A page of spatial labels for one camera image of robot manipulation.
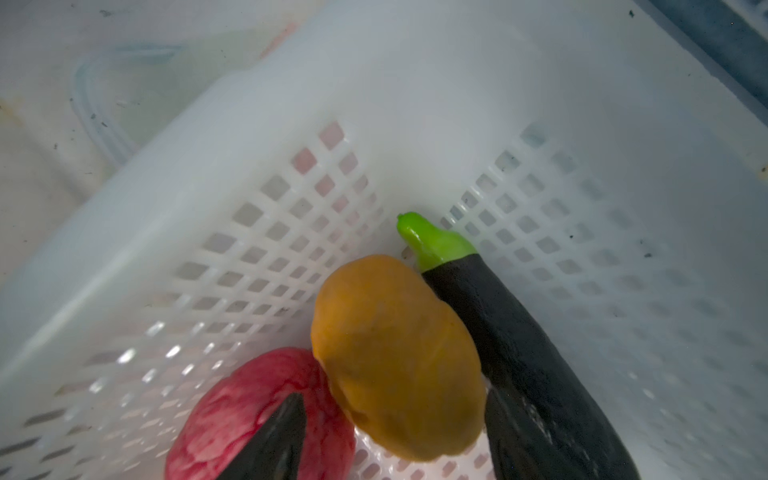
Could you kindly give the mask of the pink crinkled food toy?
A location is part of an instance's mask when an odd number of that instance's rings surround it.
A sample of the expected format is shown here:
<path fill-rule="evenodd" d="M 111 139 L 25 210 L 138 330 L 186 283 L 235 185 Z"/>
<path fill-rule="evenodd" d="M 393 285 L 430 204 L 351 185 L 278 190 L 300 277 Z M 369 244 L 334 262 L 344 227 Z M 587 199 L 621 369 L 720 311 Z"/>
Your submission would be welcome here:
<path fill-rule="evenodd" d="M 283 400 L 303 396 L 307 417 L 300 479 L 345 479 L 354 426 L 331 395 L 308 349 L 285 347 L 246 362 L 198 402 L 167 454 L 166 479 L 215 479 Z"/>

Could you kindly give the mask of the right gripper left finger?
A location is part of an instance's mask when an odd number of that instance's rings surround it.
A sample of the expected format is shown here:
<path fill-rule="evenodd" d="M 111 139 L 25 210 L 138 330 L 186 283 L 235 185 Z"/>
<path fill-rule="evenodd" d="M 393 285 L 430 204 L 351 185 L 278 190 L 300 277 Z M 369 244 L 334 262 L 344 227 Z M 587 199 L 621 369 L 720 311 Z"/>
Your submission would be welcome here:
<path fill-rule="evenodd" d="M 288 395 L 218 480 L 296 480 L 307 417 L 301 393 Z"/>

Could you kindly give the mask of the dark purple eggplant toy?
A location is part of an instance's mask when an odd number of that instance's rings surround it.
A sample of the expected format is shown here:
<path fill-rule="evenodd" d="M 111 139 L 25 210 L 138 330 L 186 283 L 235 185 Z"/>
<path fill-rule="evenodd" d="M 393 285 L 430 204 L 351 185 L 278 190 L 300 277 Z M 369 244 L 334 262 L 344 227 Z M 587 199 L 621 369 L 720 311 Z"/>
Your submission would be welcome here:
<path fill-rule="evenodd" d="M 397 230 L 426 283 L 467 327 L 482 371 L 576 468 L 575 479 L 636 479 L 616 430 L 538 322 L 461 234 L 399 215 Z"/>

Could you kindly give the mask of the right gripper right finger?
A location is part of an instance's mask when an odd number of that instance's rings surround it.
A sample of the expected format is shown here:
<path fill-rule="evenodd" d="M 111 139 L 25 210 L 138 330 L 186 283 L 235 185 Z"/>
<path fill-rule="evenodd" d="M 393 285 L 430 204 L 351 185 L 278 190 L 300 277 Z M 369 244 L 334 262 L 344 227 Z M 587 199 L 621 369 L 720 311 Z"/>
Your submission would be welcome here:
<path fill-rule="evenodd" d="M 576 468 L 538 433 L 505 392 L 491 387 L 485 423 L 497 479 L 575 479 Z"/>

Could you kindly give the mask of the yellow potato toy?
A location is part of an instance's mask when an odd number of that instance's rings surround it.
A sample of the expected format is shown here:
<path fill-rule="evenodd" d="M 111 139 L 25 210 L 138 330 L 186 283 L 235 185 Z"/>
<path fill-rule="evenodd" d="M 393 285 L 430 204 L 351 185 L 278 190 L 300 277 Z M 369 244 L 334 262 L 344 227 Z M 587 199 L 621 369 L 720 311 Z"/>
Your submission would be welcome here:
<path fill-rule="evenodd" d="M 321 286 L 314 357 L 354 425 L 418 462 L 463 453 L 484 426 L 485 378 L 467 328 L 400 260 L 371 255 Z"/>

